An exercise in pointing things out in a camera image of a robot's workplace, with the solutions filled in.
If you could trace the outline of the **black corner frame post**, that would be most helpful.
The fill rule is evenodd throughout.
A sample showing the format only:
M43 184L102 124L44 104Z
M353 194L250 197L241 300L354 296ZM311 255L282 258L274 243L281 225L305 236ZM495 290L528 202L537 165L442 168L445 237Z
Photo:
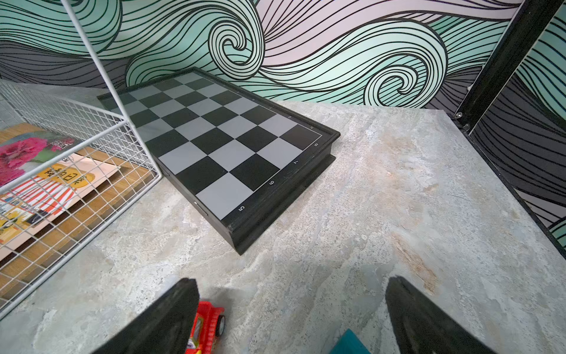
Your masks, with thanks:
M453 115L453 122L461 131L469 133L473 130L562 5L562 1L540 0L524 1L521 4Z

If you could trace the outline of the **striped awning shop seed bag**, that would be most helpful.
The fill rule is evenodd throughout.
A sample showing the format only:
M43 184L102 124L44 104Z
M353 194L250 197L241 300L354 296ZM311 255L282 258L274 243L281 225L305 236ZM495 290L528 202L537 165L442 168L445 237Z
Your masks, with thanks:
M1 195L1 259L118 172L90 158L64 159Z

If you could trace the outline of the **magenta flower seed bag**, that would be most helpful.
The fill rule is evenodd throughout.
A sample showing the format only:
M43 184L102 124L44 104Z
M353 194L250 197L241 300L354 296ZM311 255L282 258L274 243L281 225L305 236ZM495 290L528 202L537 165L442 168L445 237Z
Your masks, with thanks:
M80 144L77 138L49 131L21 134L1 144L1 186Z

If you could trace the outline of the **red yellow toy truck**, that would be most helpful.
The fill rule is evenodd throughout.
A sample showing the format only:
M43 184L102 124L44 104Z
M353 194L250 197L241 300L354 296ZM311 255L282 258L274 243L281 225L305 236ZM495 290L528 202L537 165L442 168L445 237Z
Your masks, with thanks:
M210 302L200 301L192 331L187 342L186 354L211 354L217 340L226 328L225 309Z

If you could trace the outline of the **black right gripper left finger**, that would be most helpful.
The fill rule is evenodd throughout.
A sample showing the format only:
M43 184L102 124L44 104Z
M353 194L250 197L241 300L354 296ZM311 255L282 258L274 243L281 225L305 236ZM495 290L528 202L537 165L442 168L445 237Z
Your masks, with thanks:
M95 353L184 353L197 314L196 280L180 279Z

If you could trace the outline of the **teal curved plastic block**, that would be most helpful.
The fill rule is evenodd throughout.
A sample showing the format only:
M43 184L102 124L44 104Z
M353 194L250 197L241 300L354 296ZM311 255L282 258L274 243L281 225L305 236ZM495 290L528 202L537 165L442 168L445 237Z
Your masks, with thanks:
M361 340L350 329L347 329L334 344L330 354L370 354L370 352Z

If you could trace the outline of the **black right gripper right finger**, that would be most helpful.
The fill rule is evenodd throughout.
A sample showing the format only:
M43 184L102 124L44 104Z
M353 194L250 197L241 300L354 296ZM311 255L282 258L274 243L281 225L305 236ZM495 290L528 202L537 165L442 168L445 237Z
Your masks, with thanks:
M404 277L389 279L386 305L401 353L495 353Z

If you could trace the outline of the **black grey chessboard box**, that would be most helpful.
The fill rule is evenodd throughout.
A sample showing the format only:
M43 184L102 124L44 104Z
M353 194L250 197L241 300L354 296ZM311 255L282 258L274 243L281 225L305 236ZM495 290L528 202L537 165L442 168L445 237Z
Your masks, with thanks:
M239 254L335 159L336 130L197 68L99 101Z

